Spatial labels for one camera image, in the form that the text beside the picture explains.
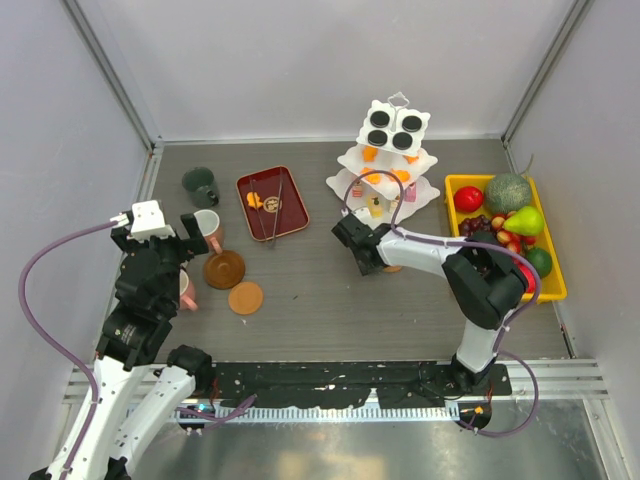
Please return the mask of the orange fish cookies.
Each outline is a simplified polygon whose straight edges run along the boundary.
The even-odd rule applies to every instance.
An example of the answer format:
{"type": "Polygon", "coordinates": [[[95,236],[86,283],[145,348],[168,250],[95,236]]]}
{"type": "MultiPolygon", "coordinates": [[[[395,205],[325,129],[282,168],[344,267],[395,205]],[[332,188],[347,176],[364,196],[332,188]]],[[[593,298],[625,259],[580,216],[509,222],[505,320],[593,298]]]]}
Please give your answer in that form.
{"type": "Polygon", "coordinates": [[[357,145],[339,156],[337,162],[341,169],[327,177],[325,183],[340,198],[348,194],[348,205],[352,209],[364,206],[370,195],[377,195],[383,204],[389,206],[390,201],[413,182],[417,184],[416,201],[407,203],[403,200],[402,214],[412,215],[440,194],[424,177],[438,159],[424,149],[411,156],[357,145]],[[363,184],[363,196],[352,198],[350,189],[357,180],[363,184]]]}

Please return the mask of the pink mug near arm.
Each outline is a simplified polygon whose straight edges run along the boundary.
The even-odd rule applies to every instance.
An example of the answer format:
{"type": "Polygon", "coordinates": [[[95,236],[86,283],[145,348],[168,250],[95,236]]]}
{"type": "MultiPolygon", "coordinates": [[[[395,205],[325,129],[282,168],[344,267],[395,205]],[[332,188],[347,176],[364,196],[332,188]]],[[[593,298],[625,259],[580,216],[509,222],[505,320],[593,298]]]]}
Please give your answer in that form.
{"type": "Polygon", "coordinates": [[[179,301],[183,310],[198,310],[194,284],[184,269],[180,270],[179,275],[179,301]]]}

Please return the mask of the red dessert tray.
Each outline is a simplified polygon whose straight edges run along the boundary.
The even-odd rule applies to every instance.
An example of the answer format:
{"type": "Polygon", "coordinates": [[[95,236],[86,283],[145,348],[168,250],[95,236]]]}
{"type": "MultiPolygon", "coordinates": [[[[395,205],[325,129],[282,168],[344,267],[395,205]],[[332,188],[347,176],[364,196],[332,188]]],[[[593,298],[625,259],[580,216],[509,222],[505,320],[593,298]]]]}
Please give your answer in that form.
{"type": "MultiPolygon", "coordinates": [[[[236,190],[242,206],[250,236],[257,242],[265,242],[264,236],[271,237],[275,218],[275,203],[278,195],[278,167],[254,172],[240,177],[236,181],[236,190]],[[249,177],[255,181],[260,216],[266,234],[264,235],[256,211],[252,208],[251,187],[249,177]]],[[[283,167],[282,206],[279,215],[277,238],[293,234],[306,228],[310,217],[290,170],[283,167]]]]}

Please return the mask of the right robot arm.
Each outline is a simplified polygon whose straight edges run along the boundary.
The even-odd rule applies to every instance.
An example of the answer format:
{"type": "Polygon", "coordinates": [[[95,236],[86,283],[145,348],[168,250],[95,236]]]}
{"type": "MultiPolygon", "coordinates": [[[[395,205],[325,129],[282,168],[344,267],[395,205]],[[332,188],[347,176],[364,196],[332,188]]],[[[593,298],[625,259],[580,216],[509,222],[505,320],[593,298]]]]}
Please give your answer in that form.
{"type": "Polygon", "coordinates": [[[371,228],[353,213],[332,234],[351,251],[362,275],[407,267],[444,278],[466,318],[451,360],[454,386],[474,394],[487,384],[500,331],[531,284],[510,251],[487,232],[462,238],[419,234],[387,223],[371,228]]]}

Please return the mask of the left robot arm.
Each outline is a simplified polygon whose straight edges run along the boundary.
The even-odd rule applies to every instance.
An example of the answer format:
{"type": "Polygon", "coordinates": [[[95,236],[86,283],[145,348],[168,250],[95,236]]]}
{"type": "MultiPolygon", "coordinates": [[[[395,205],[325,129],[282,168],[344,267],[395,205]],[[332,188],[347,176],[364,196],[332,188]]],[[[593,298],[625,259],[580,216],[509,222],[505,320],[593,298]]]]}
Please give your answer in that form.
{"type": "Polygon", "coordinates": [[[174,349],[141,403],[130,405],[138,386],[152,371],[158,351],[180,309],[184,263],[208,252],[194,215],[181,222],[179,237],[159,205],[137,203],[106,223],[125,257],[115,282],[117,304],[107,316],[87,367],[36,321],[26,298],[34,266],[29,261],[19,280],[19,302],[34,330],[86,376],[89,390],[67,439],[54,460],[31,473],[33,479],[128,479],[170,415],[188,397],[206,396],[214,383],[210,355],[181,345],[174,349]]]}

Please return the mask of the dark brown wooden saucer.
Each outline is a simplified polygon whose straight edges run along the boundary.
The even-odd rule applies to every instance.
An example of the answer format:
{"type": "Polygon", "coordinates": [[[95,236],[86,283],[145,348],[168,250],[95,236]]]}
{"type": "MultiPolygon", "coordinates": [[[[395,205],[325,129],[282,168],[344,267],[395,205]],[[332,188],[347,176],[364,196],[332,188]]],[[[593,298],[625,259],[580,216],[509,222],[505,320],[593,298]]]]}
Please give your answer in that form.
{"type": "Polygon", "coordinates": [[[215,289],[227,290],[239,284],[245,276],[244,259],[237,252],[224,250],[211,255],[204,263],[203,275],[206,283],[215,289]]]}

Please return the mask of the black round cookies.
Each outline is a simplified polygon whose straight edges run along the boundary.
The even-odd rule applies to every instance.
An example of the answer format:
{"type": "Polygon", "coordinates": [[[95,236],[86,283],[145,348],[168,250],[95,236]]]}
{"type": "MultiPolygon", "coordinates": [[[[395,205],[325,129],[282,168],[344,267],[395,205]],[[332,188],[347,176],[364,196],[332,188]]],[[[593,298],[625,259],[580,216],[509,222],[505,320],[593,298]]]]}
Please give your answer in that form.
{"type": "Polygon", "coordinates": [[[393,147],[396,150],[409,150],[417,134],[424,126],[423,120],[416,115],[405,115],[400,123],[392,126],[391,116],[382,111],[374,111],[369,116],[371,127],[365,135],[366,143],[372,147],[393,147]]]}

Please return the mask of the metal serving tongs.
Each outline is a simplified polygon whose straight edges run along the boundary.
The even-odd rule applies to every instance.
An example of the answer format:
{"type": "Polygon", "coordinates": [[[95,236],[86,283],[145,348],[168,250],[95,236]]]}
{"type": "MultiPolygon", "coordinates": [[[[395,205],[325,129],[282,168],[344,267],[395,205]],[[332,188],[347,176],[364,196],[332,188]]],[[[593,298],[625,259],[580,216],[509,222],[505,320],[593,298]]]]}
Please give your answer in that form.
{"type": "Polygon", "coordinates": [[[273,223],[273,230],[272,230],[271,237],[267,238],[267,236],[265,235],[266,229],[264,227],[263,220],[260,216],[260,208],[258,207],[258,198],[257,198],[256,189],[255,189],[255,181],[252,176],[249,177],[249,181],[250,181],[249,185],[251,187],[251,198],[253,201],[252,208],[256,211],[261,230],[265,235],[264,236],[265,244],[267,245],[267,248],[270,250],[273,250],[275,248],[276,241],[277,241],[277,230],[279,226],[279,215],[280,215],[281,206],[282,206],[282,192],[283,192],[283,167],[282,166],[278,167],[278,180],[279,180],[279,188],[278,188],[278,195],[276,197],[276,203],[275,203],[275,218],[273,223]]]}

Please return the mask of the cream cake slice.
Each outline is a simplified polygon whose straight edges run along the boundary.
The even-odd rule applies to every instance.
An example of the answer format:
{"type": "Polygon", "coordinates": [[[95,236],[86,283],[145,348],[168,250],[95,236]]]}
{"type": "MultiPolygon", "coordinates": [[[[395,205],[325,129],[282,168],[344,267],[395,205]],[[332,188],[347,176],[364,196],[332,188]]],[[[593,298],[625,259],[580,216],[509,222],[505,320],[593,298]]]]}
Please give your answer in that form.
{"type": "Polygon", "coordinates": [[[390,213],[394,213],[395,210],[398,208],[398,204],[399,204],[399,196],[396,196],[393,200],[390,201],[389,204],[389,212],[390,213]]]}

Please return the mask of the white three-tier stand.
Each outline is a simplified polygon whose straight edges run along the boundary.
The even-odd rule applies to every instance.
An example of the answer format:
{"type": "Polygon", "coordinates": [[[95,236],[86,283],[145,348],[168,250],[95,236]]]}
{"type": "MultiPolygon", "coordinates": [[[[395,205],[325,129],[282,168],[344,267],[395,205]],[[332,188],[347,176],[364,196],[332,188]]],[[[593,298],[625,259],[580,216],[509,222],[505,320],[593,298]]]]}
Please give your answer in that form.
{"type": "Polygon", "coordinates": [[[425,177],[438,162],[422,146],[430,119],[401,92],[372,100],[327,186],[372,227],[409,218],[440,195],[425,177]]]}

